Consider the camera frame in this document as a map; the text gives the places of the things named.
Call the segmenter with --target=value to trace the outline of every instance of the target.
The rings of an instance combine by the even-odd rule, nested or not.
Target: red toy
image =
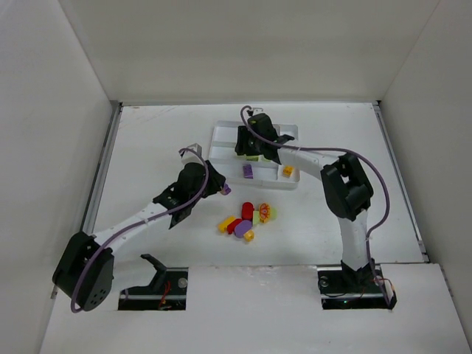
[[[228,225],[228,227],[226,228],[228,235],[232,234],[235,231],[235,227],[239,225],[241,221],[243,221],[243,219],[236,219]]]
[[[243,220],[252,221],[252,216],[254,214],[254,205],[252,203],[246,202],[243,204],[243,211],[241,212],[241,217]]]

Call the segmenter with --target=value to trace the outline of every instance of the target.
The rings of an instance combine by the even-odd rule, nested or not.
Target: red wire
[[[169,293],[169,291],[170,291],[170,281],[168,280],[164,287],[164,293],[162,294],[161,302],[159,303],[159,306],[157,308],[160,308],[162,306],[162,304],[164,303],[165,297]]]

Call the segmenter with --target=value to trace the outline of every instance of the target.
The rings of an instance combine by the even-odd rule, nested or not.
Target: white table
[[[95,230],[113,226],[134,214],[177,179],[182,169],[178,149],[198,142],[208,156],[216,121],[238,120],[242,105],[125,107],[114,145]],[[274,123],[299,127],[304,146],[345,147],[364,154],[385,178],[391,199],[389,220],[374,232],[372,255],[378,263],[423,262],[389,152],[370,103],[257,103]],[[375,175],[369,225],[384,212],[384,196]],[[198,202],[192,215],[139,250],[166,266],[261,266],[337,264],[341,237],[329,211],[321,182],[302,174],[296,190],[231,186],[228,196]],[[239,214],[241,204],[269,202],[279,218],[255,229],[247,245],[219,234],[217,225]]]
[[[41,354],[470,354],[440,267],[383,265],[387,310],[322,310],[316,269],[190,267],[185,311],[115,311],[118,294],[73,314],[56,299]]]

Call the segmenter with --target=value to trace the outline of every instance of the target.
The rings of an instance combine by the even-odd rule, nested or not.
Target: purple cable
[[[285,145],[285,144],[278,144],[276,142],[271,142],[270,140],[267,140],[266,138],[260,136],[259,134],[257,134],[255,131],[252,130],[251,126],[247,123],[246,118],[244,118],[244,111],[245,110],[252,110],[252,107],[250,105],[245,105],[244,107],[241,108],[240,117],[243,120],[244,125],[246,126],[246,128],[248,128],[248,130],[251,132],[251,134],[253,136],[255,136],[256,138],[258,138],[259,140],[261,140],[261,141],[263,141],[267,144],[277,146],[278,148],[286,148],[286,149],[300,150],[300,151],[334,151],[334,152],[338,152],[338,153],[350,153],[350,154],[356,156],[357,158],[359,158],[360,160],[362,160],[363,162],[365,162],[367,164],[367,166],[369,166],[372,169],[372,171],[374,171],[375,175],[377,176],[378,180],[380,181],[380,183],[382,185],[382,190],[383,190],[383,193],[385,195],[385,204],[386,204],[385,213],[383,214],[382,219],[378,223],[376,223],[374,226],[372,226],[369,230],[367,230],[367,234],[366,234],[367,257],[369,258],[370,270],[372,271],[372,275],[375,279],[377,274],[375,273],[375,264],[372,261],[372,257],[371,257],[369,238],[370,238],[370,234],[372,233],[372,231],[374,231],[380,225],[385,223],[386,219],[389,217],[389,214],[390,214],[390,194],[389,194],[389,190],[386,187],[384,177],[382,177],[382,175],[381,175],[380,171],[377,169],[377,167],[375,167],[374,164],[371,161],[369,161],[366,157],[362,156],[360,153],[356,153],[353,150],[345,149],[343,147],[300,147],[300,146]],[[382,295],[383,295],[383,298],[385,299],[385,302],[387,303],[387,305],[390,305],[389,297],[387,296],[384,288],[382,286],[379,286],[379,288],[382,292]]]
[[[205,179],[204,179],[204,182],[203,184],[201,185],[201,188],[200,190],[187,202],[183,203],[182,205],[179,205],[173,209],[170,209],[170,210],[166,210],[165,212],[161,212],[157,215],[153,215],[152,217],[148,218],[147,221],[154,221],[155,219],[158,219],[162,216],[165,216],[165,215],[169,215],[169,214],[172,214],[173,212],[177,212],[187,206],[189,206],[191,203],[193,203],[194,201],[198,200],[200,198],[200,196],[202,195],[202,193],[204,192],[205,190],[205,187],[207,186],[207,183],[208,183],[208,178],[209,178],[209,170],[208,170],[208,166],[207,166],[207,163],[205,162],[204,158],[201,157],[201,155],[197,152],[195,152],[194,150],[191,150],[189,148],[186,148],[184,147],[183,149],[180,149],[178,151],[178,153],[183,153],[185,151],[188,151],[190,153],[193,153],[194,155],[196,155],[198,157],[198,159],[201,161],[201,163],[204,165],[205,167]],[[125,232],[128,232],[130,231],[131,229],[134,229],[135,227],[138,227],[138,226],[141,226],[141,225],[144,225],[146,223],[146,221],[142,220],[142,221],[138,221],[136,223],[132,223],[131,225],[128,225],[126,227],[124,227],[123,229],[119,230],[118,232],[114,233],[112,236],[110,236],[109,239],[107,239],[107,241],[105,241],[99,248],[98,250],[95,251],[95,253],[90,257],[90,260],[88,260],[86,266],[83,268],[82,270],[82,273],[80,274],[79,276],[79,280],[77,281],[77,283],[75,284],[75,288],[74,288],[74,291],[72,292],[72,296],[71,296],[71,311],[73,313],[79,313],[81,312],[82,308],[76,308],[75,307],[75,303],[77,301],[77,296],[79,294],[79,290],[80,288],[82,287],[82,284],[83,284],[83,281],[84,279],[86,278],[86,275],[87,273],[89,272],[92,264],[94,264],[95,260],[98,258],[98,256],[100,255],[100,253],[102,253],[102,251],[104,249],[106,249],[108,247],[108,245],[110,243],[112,243],[114,240],[116,240],[119,236],[123,235]]]

